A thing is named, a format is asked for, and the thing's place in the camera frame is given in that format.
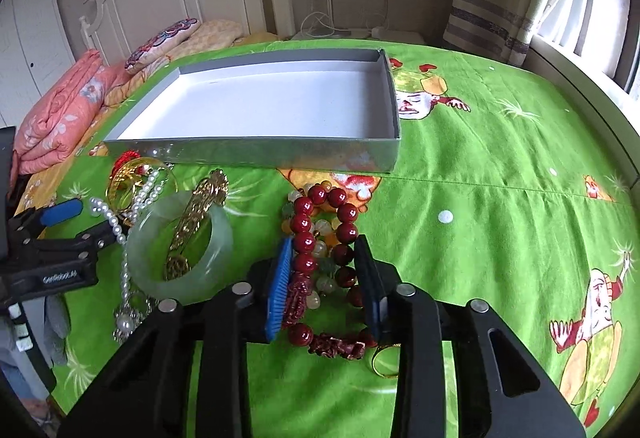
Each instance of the jade bangle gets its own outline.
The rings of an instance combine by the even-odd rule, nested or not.
[[[180,219],[190,198],[191,191],[180,191],[156,200],[129,231],[126,244],[131,278],[140,290],[158,300],[176,299],[182,305],[204,301],[216,293],[216,284],[229,262],[233,246],[233,234],[225,211],[212,203],[207,211],[211,237],[200,261],[182,277],[170,281],[159,279],[164,263],[151,263],[150,250],[157,244],[160,232]]]

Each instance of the door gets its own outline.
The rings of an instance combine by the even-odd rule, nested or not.
[[[24,59],[12,0],[0,2],[0,115],[2,126],[19,126],[40,99]]]
[[[40,94],[44,95],[75,63],[56,0],[14,0],[22,50]]]

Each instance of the yellow bead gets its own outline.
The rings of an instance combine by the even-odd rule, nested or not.
[[[285,234],[293,234],[293,231],[291,230],[291,227],[289,225],[289,220],[284,220],[280,227]]]
[[[335,247],[338,243],[340,243],[340,241],[338,240],[338,237],[335,235],[335,233],[331,233],[327,234],[324,237],[324,243],[326,243],[326,246],[328,247]]]

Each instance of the red bead bracelet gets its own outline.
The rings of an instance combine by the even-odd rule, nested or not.
[[[336,285],[348,288],[347,301],[354,307],[362,308],[356,271],[348,267],[353,261],[353,249],[349,245],[358,237],[358,229],[353,224],[358,218],[358,209],[347,203],[344,189],[332,187],[329,181],[308,184],[304,189],[290,193],[289,200],[292,204],[287,204],[289,216],[282,228],[294,235],[293,248],[297,254],[292,263],[282,327],[289,329],[291,344],[308,346],[310,354],[329,358],[340,356],[347,360],[362,358],[366,348],[378,345],[367,328],[358,335],[338,338],[324,332],[315,334],[310,326],[300,322],[308,307],[308,298],[315,296],[314,303],[319,302],[313,287],[316,284],[316,288],[322,291],[321,281],[324,282],[324,291],[332,291]],[[311,216],[324,203],[337,210],[337,218],[331,223],[318,220],[314,224]],[[318,270],[318,259],[327,255],[339,268],[333,278],[321,276],[314,282],[312,276]]]

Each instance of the box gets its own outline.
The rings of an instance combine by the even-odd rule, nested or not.
[[[173,163],[388,172],[400,142],[383,50],[307,48],[175,68],[105,139]]]

